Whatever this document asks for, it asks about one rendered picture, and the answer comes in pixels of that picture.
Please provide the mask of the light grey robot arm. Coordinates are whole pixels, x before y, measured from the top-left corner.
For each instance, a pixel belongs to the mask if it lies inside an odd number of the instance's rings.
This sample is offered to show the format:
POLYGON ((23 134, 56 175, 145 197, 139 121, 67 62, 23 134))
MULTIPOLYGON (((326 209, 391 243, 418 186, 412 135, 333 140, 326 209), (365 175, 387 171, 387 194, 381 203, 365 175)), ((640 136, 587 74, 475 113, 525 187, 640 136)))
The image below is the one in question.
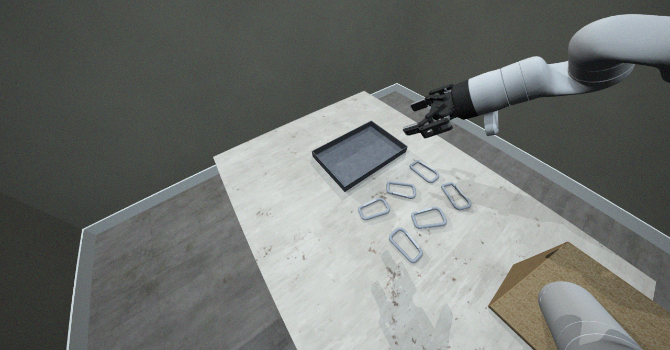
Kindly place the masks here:
MULTIPOLYGON (((612 87, 635 64, 660 69, 670 83, 670 16, 626 14, 598 19, 573 35, 568 61, 530 57, 469 79, 472 104, 487 136, 498 133, 498 111, 540 97, 586 94, 612 87)), ((558 350, 643 350, 583 287, 555 281, 538 295, 558 350)))

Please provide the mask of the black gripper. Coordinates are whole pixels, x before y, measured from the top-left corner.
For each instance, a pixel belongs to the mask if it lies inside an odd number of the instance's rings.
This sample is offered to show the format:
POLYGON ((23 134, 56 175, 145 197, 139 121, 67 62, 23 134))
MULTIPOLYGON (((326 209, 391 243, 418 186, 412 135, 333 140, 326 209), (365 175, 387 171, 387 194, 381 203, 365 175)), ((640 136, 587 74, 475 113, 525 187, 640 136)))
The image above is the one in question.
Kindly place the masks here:
POLYGON ((405 135, 421 133, 422 137, 429 138, 452 130, 450 120, 455 117, 465 120, 478 116, 472 104, 468 81, 469 79, 455 85, 449 84, 429 91, 429 95, 425 99, 411 104, 413 111, 427 108, 428 105, 431 106, 431 109, 426 114, 425 119, 404 127, 405 135), (435 95, 435 93, 440 95, 435 95), (432 118, 437 121, 434 122, 432 118), (429 124, 425 125, 427 122, 429 124), (428 132, 429 130, 432 131, 428 132))

